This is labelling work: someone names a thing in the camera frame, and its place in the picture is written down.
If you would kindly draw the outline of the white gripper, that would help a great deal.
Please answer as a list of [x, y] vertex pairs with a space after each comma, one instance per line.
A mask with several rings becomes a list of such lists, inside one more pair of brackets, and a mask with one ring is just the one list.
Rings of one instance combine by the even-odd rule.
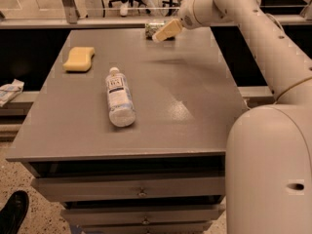
[[192, 29], [195, 26], [193, 3], [194, 0], [182, 0], [177, 13], [179, 19], [171, 19], [160, 27], [153, 34], [152, 40], [154, 42], [162, 42], [175, 37], [182, 31], [183, 26], [187, 29]]

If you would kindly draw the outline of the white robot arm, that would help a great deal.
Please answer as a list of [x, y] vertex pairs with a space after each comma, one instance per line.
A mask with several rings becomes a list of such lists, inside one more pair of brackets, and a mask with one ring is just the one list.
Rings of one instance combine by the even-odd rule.
[[153, 36], [235, 23], [275, 99], [242, 114], [225, 157], [227, 234], [312, 234], [312, 59], [260, 0], [182, 0]]

